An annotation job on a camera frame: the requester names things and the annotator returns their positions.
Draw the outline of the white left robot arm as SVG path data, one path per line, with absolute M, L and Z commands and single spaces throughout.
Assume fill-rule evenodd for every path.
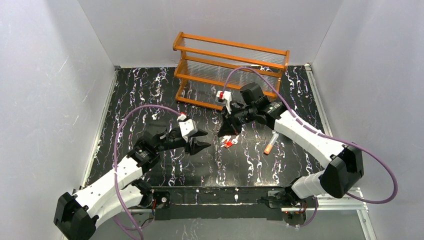
M 68 240 L 88 240 L 102 223 L 123 211 L 122 202 L 127 207 L 148 205 L 153 200 L 152 187 L 142 176 L 160 161 L 160 153 L 183 148 L 186 154 L 195 155 L 210 147 L 210 143 L 197 140 L 207 134 L 197 129 L 185 139 L 181 127 L 156 134 L 145 132 L 117 168 L 91 185 L 58 198 L 54 225 Z

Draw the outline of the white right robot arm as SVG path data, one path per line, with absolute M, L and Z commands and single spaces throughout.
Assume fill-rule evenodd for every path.
M 342 198 L 364 175 L 362 151 L 352 145 L 320 136 L 320 131 L 298 115 L 292 115 L 281 100 L 269 100 L 254 82 L 240 89 L 243 101 L 232 100 L 229 91 L 218 91 L 215 100 L 223 103 L 218 136 L 238 135 L 242 126 L 258 122 L 286 136 L 311 154 L 323 170 L 301 176 L 285 187 L 288 201 L 329 194 Z

